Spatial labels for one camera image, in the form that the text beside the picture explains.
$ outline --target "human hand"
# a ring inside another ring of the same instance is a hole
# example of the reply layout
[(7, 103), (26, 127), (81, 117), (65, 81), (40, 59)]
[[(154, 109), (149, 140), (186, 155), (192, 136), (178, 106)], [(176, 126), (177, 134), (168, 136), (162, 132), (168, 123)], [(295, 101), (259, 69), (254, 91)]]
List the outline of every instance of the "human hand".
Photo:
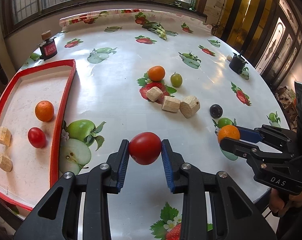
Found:
[(281, 212), (285, 214), (291, 207), (299, 208), (302, 206), (302, 192), (297, 195), (289, 195), (290, 203), (284, 207), (284, 201), (279, 197), (279, 192), (276, 189), (271, 190), (269, 208), (273, 213)]

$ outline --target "bottle label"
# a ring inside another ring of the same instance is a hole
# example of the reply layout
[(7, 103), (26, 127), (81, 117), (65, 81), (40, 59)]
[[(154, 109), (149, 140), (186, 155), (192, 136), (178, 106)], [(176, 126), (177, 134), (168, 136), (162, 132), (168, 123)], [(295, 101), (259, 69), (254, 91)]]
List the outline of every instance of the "bottle label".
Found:
[(47, 45), (47, 46), (43, 46), (44, 48), (44, 54), (46, 56), (50, 56), (51, 54), (53, 54), (54, 52), (57, 51), (57, 47), (55, 46), (55, 42), (52, 42), (51, 44)]

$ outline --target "orange fruit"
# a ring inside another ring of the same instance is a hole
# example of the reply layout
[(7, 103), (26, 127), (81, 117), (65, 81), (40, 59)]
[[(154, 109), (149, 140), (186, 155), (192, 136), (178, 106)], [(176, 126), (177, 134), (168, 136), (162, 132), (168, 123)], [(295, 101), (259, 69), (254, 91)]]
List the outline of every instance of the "orange fruit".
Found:
[(229, 137), (235, 140), (240, 140), (240, 132), (237, 127), (234, 125), (228, 124), (226, 126), (223, 126), (220, 131), (218, 132), (218, 142), (224, 138)]
[(148, 70), (148, 77), (152, 81), (160, 81), (165, 76), (165, 70), (161, 66), (154, 66)]
[(35, 107), (35, 116), (42, 122), (50, 121), (54, 116), (53, 104), (49, 101), (41, 101)]

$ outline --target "white tray with red rim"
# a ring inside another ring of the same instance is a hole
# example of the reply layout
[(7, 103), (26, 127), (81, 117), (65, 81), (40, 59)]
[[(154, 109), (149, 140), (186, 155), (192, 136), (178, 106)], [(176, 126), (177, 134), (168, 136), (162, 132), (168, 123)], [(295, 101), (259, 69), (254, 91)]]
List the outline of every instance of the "white tray with red rim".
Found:
[[(9, 147), (0, 144), (0, 152), (13, 163), (11, 172), (0, 169), (0, 197), (5, 201), (32, 210), (57, 181), (62, 122), (75, 71), (73, 59), (22, 70), (0, 98), (0, 126), (12, 133)], [(35, 106), (42, 100), (54, 106), (50, 122), (41, 122), (35, 116)], [(32, 127), (45, 133), (44, 148), (29, 143), (27, 133)]]

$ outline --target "metal screw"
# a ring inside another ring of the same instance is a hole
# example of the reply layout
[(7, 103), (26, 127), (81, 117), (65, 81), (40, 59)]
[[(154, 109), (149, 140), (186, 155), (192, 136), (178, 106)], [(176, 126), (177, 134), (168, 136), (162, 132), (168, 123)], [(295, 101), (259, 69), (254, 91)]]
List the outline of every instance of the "metal screw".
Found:
[(189, 170), (189, 169), (191, 169), (191, 164), (190, 164), (190, 163), (183, 163), (183, 164), (182, 164), (182, 169), (184, 169), (184, 170)]
[(219, 171), (218, 175), (220, 178), (226, 178), (228, 176), (228, 174), (225, 171)]
[(101, 170), (106, 170), (106, 169), (108, 169), (109, 168), (109, 164), (107, 164), (107, 163), (102, 163), (102, 164), (100, 164), (100, 169)]
[(63, 177), (64, 177), (65, 179), (70, 179), (70, 178), (72, 177), (72, 172), (67, 171), (65, 174), (63, 174)]

